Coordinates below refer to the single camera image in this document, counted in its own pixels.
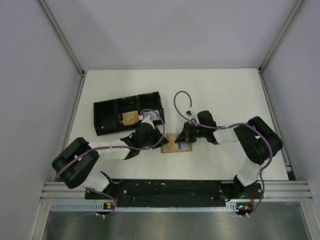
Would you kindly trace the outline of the yellow leather card holder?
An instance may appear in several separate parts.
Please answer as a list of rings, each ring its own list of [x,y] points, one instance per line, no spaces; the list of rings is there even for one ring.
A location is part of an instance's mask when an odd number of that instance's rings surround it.
[[[191,151],[179,151],[178,150],[178,143],[175,143],[178,134],[171,133],[166,134],[165,137],[168,139],[168,143],[160,148],[162,154],[171,154],[171,153],[183,153],[183,152],[191,152]]]

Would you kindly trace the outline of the blue credit card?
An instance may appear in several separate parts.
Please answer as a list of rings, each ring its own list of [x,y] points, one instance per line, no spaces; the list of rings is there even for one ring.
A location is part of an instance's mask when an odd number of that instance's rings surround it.
[[[190,143],[178,143],[178,150],[179,151],[191,151],[192,145]]]

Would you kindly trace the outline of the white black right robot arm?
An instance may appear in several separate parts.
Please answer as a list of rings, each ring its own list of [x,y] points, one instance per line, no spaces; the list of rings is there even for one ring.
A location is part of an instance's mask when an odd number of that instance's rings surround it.
[[[208,110],[201,111],[197,114],[197,120],[184,123],[175,143],[191,144],[198,138],[205,138],[214,145],[240,143],[246,154],[244,164],[233,178],[232,187],[222,190],[227,200],[249,195],[265,167],[283,148],[280,137],[259,116],[249,119],[247,123],[219,127]]]

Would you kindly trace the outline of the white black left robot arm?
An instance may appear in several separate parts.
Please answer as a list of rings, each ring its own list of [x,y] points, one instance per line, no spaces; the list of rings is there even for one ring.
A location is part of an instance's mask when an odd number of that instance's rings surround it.
[[[149,123],[140,124],[135,132],[112,142],[88,142],[78,137],[53,160],[52,168],[69,189],[93,189],[106,199],[114,191],[106,170],[109,160],[129,160],[143,149],[157,149],[168,142]]]

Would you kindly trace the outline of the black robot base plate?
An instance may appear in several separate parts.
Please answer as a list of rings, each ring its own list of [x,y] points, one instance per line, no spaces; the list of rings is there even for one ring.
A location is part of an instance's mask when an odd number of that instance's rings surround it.
[[[226,202],[244,199],[249,202],[262,196],[262,186],[256,183],[244,197],[227,200],[222,194],[232,181],[115,179],[103,193],[113,197],[118,207],[224,207]]]

